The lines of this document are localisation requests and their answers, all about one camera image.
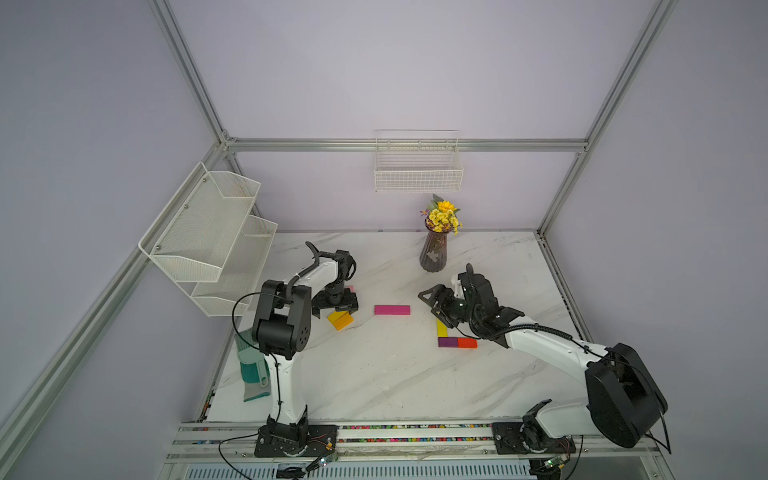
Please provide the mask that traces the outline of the lime yellow long block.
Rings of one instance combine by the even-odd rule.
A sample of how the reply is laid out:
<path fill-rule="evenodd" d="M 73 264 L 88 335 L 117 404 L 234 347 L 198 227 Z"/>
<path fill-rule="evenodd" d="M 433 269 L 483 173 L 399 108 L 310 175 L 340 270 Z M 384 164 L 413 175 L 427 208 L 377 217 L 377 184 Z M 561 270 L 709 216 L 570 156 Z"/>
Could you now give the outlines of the lime yellow long block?
<path fill-rule="evenodd" d="M 449 332 L 448 328 L 440 321 L 436 321 L 436 330 L 437 330 L 437 337 L 438 338 L 448 338 Z"/>

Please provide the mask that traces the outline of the magenta block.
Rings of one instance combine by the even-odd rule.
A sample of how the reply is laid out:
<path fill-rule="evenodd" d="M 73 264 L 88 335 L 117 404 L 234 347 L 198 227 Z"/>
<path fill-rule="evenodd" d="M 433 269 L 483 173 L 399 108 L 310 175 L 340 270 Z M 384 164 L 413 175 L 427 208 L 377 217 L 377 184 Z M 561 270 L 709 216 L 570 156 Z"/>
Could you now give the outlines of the magenta block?
<path fill-rule="evenodd" d="M 376 305 L 374 307 L 374 314 L 377 316 L 392 315 L 394 309 L 390 305 Z"/>
<path fill-rule="evenodd" d="M 396 316 L 409 316 L 411 314 L 411 307 L 409 305 L 393 305 L 392 314 Z"/>

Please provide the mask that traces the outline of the dark purple block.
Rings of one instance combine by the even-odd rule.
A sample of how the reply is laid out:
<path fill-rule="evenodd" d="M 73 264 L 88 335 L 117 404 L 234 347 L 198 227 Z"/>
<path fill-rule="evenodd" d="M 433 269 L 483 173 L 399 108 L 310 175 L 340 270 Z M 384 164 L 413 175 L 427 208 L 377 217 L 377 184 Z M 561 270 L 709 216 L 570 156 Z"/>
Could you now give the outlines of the dark purple block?
<path fill-rule="evenodd" d="M 437 339 L 439 348 L 458 348 L 459 339 L 456 337 L 439 337 Z"/>

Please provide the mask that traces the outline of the orange-red block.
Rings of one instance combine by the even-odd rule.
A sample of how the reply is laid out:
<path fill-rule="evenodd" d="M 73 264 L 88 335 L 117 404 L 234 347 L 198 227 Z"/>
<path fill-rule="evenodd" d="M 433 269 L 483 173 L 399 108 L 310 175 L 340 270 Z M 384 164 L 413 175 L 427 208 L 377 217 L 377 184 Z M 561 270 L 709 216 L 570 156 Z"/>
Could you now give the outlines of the orange-red block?
<path fill-rule="evenodd" d="M 477 349 L 478 341 L 471 338 L 458 338 L 457 347 L 460 349 Z"/>

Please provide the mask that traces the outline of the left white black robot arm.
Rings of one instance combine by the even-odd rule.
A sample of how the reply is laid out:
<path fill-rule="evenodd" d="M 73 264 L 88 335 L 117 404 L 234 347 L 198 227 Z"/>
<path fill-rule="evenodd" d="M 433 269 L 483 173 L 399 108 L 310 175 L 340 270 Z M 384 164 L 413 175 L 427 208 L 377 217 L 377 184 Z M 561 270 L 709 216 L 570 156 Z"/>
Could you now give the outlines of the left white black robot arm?
<path fill-rule="evenodd" d="M 312 320 L 330 311 L 353 314 L 357 294 L 346 285 L 357 262 L 346 250 L 320 251 L 307 242 L 312 263 L 285 281 L 267 280 L 257 294 L 252 344 L 267 361 L 273 406 L 267 425 L 292 434 L 308 423 L 300 381 L 300 353 L 309 343 Z"/>

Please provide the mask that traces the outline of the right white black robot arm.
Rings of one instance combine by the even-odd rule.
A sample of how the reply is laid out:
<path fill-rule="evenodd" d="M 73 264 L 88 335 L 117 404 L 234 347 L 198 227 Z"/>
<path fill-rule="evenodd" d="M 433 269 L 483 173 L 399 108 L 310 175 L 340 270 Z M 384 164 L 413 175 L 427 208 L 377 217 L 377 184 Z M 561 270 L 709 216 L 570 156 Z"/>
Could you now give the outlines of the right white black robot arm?
<path fill-rule="evenodd" d="M 590 343 L 499 303 L 492 285 L 471 266 L 451 285 L 419 293 L 446 327 L 469 328 L 475 340 L 531 355 L 574 379 L 582 399 L 557 404 L 545 399 L 522 417 L 512 439 L 526 452 L 544 453 L 570 437 L 600 435 L 633 448 L 665 425 L 669 405 L 638 352 L 629 345 Z"/>

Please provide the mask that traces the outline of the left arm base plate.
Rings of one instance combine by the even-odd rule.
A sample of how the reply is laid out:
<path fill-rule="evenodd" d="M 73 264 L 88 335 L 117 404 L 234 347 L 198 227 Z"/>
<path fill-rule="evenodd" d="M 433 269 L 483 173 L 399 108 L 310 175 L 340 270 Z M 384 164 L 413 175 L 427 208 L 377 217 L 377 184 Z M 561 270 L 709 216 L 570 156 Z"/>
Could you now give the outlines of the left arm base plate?
<path fill-rule="evenodd" d="M 338 437 L 337 425 L 290 427 L 281 424 L 259 429 L 254 449 L 256 458 L 318 457 L 333 448 Z"/>

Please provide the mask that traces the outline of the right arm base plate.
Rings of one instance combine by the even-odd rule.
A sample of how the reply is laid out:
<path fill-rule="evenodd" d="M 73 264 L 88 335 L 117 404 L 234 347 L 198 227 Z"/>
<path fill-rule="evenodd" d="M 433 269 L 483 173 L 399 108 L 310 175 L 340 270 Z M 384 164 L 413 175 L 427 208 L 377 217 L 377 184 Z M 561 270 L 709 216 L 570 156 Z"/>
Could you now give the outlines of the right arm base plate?
<path fill-rule="evenodd" d="M 496 452 L 500 455 L 566 454 L 576 452 L 568 437 L 549 437 L 539 426 L 524 422 L 495 422 L 491 424 Z"/>

